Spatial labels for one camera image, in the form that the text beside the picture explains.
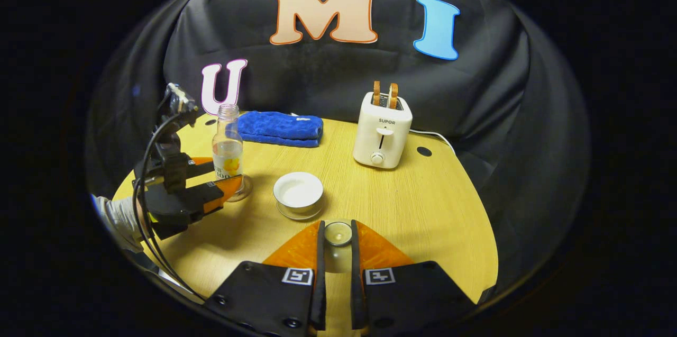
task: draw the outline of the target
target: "letter m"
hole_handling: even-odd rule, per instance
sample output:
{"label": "letter m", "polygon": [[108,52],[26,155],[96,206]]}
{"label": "letter m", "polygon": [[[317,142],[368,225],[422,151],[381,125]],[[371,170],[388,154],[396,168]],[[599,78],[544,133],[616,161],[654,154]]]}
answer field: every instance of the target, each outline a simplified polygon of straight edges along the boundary
{"label": "letter m", "polygon": [[372,30],[372,0],[278,0],[278,31],[270,43],[285,45],[302,40],[303,34],[296,29],[297,18],[311,38],[319,40],[335,16],[339,18],[329,33],[332,40],[372,43],[379,38]]}

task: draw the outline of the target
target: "bottle label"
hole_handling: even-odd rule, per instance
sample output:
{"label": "bottle label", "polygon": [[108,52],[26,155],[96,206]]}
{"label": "bottle label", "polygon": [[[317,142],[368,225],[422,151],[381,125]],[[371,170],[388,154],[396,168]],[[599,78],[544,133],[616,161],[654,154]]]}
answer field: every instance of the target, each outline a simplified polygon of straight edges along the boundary
{"label": "bottle label", "polygon": [[218,179],[230,178],[242,174],[242,154],[238,156],[217,156],[213,154],[214,171]]}

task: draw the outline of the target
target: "blue letter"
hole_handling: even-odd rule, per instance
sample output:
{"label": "blue letter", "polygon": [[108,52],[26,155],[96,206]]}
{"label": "blue letter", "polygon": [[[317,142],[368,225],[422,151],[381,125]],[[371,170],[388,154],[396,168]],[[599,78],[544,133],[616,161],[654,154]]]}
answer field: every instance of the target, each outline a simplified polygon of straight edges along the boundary
{"label": "blue letter", "polygon": [[416,0],[425,8],[423,37],[414,41],[421,53],[447,60],[455,60],[459,53],[454,49],[454,17],[460,10],[440,0]]}

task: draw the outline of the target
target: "wooden table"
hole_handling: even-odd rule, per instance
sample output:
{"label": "wooden table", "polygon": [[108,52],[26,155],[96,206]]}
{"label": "wooden table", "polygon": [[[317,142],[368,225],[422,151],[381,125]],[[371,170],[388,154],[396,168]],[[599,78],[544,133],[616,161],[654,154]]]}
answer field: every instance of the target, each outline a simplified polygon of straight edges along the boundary
{"label": "wooden table", "polygon": [[[191,158],[211,157],[216,124],[203,115],[195,128],[179,130],[181,150]],[[477,192],[453,151],[433,136],[410,133],[399,166],[378,170],[352,157],[357,124],[324,120],[317,148],[244,143],[244,173],[254,184],[249,197],[160,241],[174,270],[207,297],[243,260],[262,262],[281,244],[320,219],[355,219],[384,236],[415,262],[435,260],[475,303],[496,283],[498,255],[491,224]],[[432,151],[426,157],[416,151]],[[324,185],[326,205],[309,221],[292,221],[276,208],[273,184],[291,171],[307,171]],[[133,172],[114,199],[132,194]],[[213,173],[187,186],[215,180]],[[145,247],[146,253],[152,254]],[[327,330],[351,332],[349,272],[326,274]]]}

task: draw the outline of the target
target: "white sleeve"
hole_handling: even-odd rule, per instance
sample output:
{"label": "white sleeve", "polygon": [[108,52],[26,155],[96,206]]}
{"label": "white sleeve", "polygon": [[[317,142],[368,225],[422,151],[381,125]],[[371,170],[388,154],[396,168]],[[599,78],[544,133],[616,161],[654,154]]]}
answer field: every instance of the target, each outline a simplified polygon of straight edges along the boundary
{"label": "white sleeve", "polygon": [[99,218],[121,248],[132,252],[142,252],[141,231],[136,224],[132,197],[111,201],[105,197],[92,195]]}

